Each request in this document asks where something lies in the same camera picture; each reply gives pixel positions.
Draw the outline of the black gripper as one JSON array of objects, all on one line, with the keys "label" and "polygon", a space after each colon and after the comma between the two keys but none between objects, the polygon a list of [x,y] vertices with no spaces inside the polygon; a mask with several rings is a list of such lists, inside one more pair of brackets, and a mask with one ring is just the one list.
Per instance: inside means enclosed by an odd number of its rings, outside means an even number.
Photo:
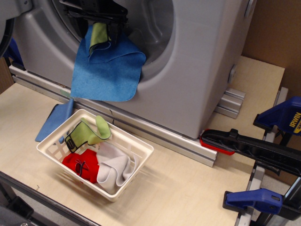
[{"label": "black gripper", "polygon": [[61,0],[76,34],[84,38],[88,21],[108,24],[108,36],[117,44],[127,23],[128,10],[113,0]]}]

